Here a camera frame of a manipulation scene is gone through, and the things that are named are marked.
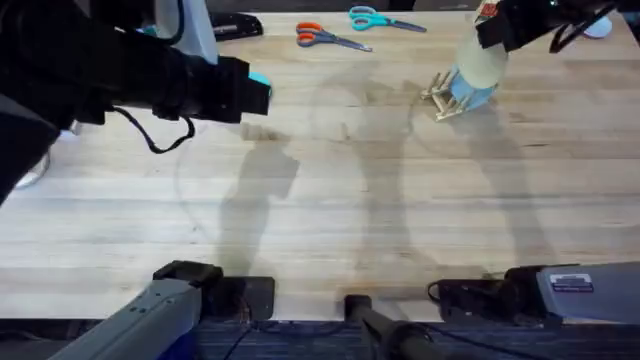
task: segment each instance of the scissor blade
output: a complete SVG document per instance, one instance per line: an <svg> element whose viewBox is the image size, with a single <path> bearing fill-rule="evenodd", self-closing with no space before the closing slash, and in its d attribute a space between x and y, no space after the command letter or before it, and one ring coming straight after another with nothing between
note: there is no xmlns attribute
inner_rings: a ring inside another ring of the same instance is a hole
<svg viewBox="0 0 640 360"><path fill-rule="evenodd" d="M342 46L350 47L350 48L352 48L352 49L362 50L362 51L366 51L366 52L372 52L372 51L373 51L373 49L372 49L372 48L370 48L370 47L368 47L368 46L366 46L366 45L363 45L363 44L357 43L357 42L355 42L355 41L351 41L351 40L343 39L343 38L341 38L341 37L337 37L337 36L336 36L336 38L335 38L334 42L335 42L336 44L338 44L338 45L342 45Z"/></svg>
<svg viewBox="0 0 640 360"><path fill-rule="evenodd" d="M405 30L411 30L411 31L417 31L417 32L427 32L427 29L423 28L422 26L409 24L409 23L406 23L404 21L396 20L396 21L391 22L389 25L395 26L395 27L400 28L400 29L405 29Z"/></svg>

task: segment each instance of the sticker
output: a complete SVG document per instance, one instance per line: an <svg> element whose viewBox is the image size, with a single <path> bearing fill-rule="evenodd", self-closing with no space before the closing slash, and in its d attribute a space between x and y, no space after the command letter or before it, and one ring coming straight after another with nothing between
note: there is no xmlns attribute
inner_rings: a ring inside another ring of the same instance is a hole
<svg viewBox="0 0 640 360"><path fill-rule="evenodd" d="M549 275L551 287L555 292L592 293L593 282L589 274Z"/></svg>
<svg viewBox="0 0 640 360"><path fill-rule="evenodd" d="M485 0L476 10L476 25L498 15L498 0Z"/></svg>

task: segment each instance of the scissors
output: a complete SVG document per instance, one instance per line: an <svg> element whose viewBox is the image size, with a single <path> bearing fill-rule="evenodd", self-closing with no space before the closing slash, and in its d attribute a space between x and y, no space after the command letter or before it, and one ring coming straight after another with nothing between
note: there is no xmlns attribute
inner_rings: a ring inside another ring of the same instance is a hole
<svg viewBox="0 0 640 360"><path fill-rule="evenodd" d="M323 29L320 24L312 22L299 23L296 26L296 32L298 33L298 45L302 47L309 47L318 43L334 43L352 49L367 52L373 51L372 48L366 45L338 37Z"/></svg>
<svg viewBox="0 0 640 360"><path fill-rule="evenodd" d="M372 26L394 26L400 29L427 32L422 26L409 24L404 21L398 21L379 14L376 9L369 6L354 6L349 10L351 27L354 30L367 30Z"/></svg>

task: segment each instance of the butcher block tabletop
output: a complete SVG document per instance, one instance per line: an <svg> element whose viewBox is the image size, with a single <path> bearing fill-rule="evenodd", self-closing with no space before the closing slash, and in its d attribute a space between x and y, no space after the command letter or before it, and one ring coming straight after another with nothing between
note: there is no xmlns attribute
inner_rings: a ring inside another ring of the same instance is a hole
<svg viewBox="0 0 640 360"><path fill-rule="evenodd" d="M622 17L560 54L510 54L487 106L436 123L420 91L472 13L395 13L426 34L357 32L345 13L257 14L219 44L273 83L269 115L196 121L154 155L117 114L60 140L0 209L0 318L105 318L172 260L272 276L275 318L340 319L345 294L438 320L425 286L532 264L640 259L640 49ZM373 48L296 45L295 25ZM132 110L160 146L184 123Z"/></svg>

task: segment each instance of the orange-handled scissors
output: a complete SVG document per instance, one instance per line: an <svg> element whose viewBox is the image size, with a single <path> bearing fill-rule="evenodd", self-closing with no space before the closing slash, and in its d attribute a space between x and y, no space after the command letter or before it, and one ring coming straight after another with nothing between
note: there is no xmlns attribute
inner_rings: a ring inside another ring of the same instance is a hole
<svg viewBox="0 0 640 360"><path fill-rule="evenodd" d="M366 45L338 37L326 31L324 28L322 28L322 25L313 22L299 23L296 26L296 32L298 33L298 45L302 47L309 47L319 43L334 43L350 47L352 49L367 52L373 51L372 48Z"/></svg>

